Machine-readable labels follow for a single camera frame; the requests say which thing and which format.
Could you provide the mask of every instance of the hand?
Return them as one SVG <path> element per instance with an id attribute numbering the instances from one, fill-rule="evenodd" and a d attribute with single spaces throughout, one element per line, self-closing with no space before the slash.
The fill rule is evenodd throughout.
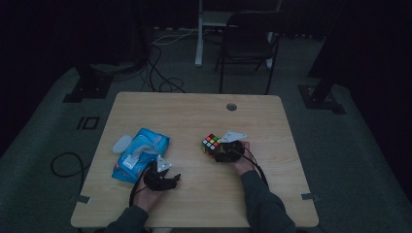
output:
<path id="1" fill-rule="evenodd" d="M 253 160 L 253 157 L 252 157 L 251 153 L 249 152 L 249 149 L 250 149 L 249 142 L 241 142 L 241 143 L 242 143 L 243 147 L 245 148 L 245 156 L 247 156 L 248 158 Z M 236 170 L 236 172 L 237 172 L 237 174 L 239 174 L 239 176 L 241 176 L 242 174 L 244 174 L 246 172 L 255 170 L 255 165 L 252 164 L 250 161 L 248 161 L 243 156 L 240 157 L 237 161 L 231 162 L 229 164 L 230 164 L 230 166 L 232 166 Z"/>
<path id="2" fill-rule="evenodd" d="M 146 186 L 144 178 L 145 176 L 141 178 L 141 181 L 137 186 L 136 191 L 141 191 L 134 195 L 133 205 L 142 208 L 144 211 L 148 213 L 154 207 L 157 200 L 159 200 L 160 197 L 163 196 L 165 191 L 152 191 L 150 188 Z"/>

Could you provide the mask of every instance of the sleeve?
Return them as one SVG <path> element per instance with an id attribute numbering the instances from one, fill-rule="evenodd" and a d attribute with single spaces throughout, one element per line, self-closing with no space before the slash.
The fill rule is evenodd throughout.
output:
<path id="1" fill-rule="evenodd" d="M 110 223 L 105 233 L 140 233 L 149 215 L 137 206 L 126 208 L 121 216 Z"/>
<path id="2" fill-rule="evenodd" d="M 240 179 L 245 191 L 246 216 L 254 232 L 296 232 L 282 200 L 270 192 L 257 171 L 246 172 Z"/>

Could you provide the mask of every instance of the gray carpet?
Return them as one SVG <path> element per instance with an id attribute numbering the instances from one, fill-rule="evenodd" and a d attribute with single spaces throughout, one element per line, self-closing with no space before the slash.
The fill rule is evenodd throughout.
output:
<path id="1" fill-rule="evenodd" d="M 157 31 L 156 36 L 184 34 Z M 219 36 L 205 35 L 218 41 Z M 195 36 L 161 48 L 156 68 L 165 78 L 183 81 L 191 93 L 217 93 L 219 72 L 214 72 L 219 46 L 206 42 L 203 66 L 194 67 Z M 412 232 L 412 207 L 380 152 L 349 91 L 334 86 L 332 93 L 347 115 L 307 110 L 298 84 L 316 84 L 306 78 L 322 42 L 296 38 L 282 41 L 275 78 L 269 94 L 282 98 L 303 169 L 316 202 L 320 226 L 308 232 Z M 153 49 L 151 61 L 159 55 Z M 109 72 L 118 67 L 96 65 Z M 67 71 L 50 90 L 36 113 L 0 159 L 0 232 L 78 232 L 70 218 L 81 176 L 62 179 L 50 169 L 51 161 L 66 151 L 91 162 L 114 99 L 120 91 L 151 91 L 142 74 L 117 76 L 106 99 L 62 103 L 78 80 Z M 261 94 L 268 71 L 254 67 L 227 67 L 224 93 Z M 154 86 L 161 78 L 154 74 Z M 78 129 L 82 117 L 100 117 L 97 127 Z M 79 170 L 74 157 L 55 163 L 60 173 Z M 174 229 L 173 232 L 236 232 L 234 229 Z"/>

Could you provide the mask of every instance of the blue package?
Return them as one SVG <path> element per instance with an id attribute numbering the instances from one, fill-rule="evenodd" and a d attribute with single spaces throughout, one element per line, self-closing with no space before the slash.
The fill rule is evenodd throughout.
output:
<path id="1" fill-rule="evenodd" d="M 149 162 L 164 156 L 169 147 L 169 137 L 147 128 L 141 128 L 115 165 L 112 177 L 121 181 L 136 183 L 139 172 Z"/>

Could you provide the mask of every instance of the chair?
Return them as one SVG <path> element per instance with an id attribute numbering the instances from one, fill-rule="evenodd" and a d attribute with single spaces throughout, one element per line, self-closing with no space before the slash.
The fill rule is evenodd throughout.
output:
<path id="1" fill-rule="evenodd" d="M 285 12 L 238 12 L 226 23 L 221 51 L 215 66 L 221 64 L 220 93 L 223 91 L 223 73 L 226 64 L 257 64 L 272 58 L 269 79 L 264 94 L 269 92 L 275 67 L 279 40 L 287 33 L 289 15 Z M 268 40 L 268 33 L 273 33 Z"/>

